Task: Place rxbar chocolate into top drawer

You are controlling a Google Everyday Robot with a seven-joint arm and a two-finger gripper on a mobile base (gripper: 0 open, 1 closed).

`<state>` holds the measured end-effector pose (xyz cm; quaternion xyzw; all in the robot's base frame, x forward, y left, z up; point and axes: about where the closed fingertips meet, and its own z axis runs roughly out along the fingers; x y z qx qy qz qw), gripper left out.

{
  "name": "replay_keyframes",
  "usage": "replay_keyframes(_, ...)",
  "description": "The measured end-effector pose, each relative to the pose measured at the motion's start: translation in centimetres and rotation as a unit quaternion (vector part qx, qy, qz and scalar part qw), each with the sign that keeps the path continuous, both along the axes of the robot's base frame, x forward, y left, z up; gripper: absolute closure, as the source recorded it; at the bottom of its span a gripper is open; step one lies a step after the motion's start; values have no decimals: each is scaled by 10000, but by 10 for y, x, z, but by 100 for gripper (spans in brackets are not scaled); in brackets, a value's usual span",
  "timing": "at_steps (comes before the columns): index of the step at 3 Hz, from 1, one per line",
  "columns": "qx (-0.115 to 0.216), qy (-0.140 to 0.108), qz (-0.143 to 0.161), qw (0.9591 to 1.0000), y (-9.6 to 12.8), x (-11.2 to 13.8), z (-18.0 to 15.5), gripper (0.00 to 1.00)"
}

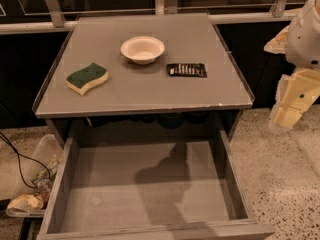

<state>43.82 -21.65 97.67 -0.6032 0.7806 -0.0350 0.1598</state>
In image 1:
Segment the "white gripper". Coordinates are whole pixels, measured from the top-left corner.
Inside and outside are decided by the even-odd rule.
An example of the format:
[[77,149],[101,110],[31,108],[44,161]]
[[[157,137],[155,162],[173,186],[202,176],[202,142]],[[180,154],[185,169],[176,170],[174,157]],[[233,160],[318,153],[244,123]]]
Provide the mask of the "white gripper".
[[266,43],[264,51],[286,53],[287,61],[299,66],[291,75],[281,76],[269,119],[271,130],[290,130],[320,97],[320,71],[312,70],[320,67],[319,17],[296,17]]

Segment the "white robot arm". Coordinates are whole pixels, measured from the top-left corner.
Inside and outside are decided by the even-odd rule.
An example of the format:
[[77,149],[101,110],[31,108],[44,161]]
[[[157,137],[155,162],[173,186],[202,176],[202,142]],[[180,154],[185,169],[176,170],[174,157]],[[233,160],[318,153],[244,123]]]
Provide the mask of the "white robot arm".
[[280,134],[291,130],[320,97],[320,0],[308,0],[264,50],[284,54],[295,66],[291,75],[281,76],[269,117],[269,129]]

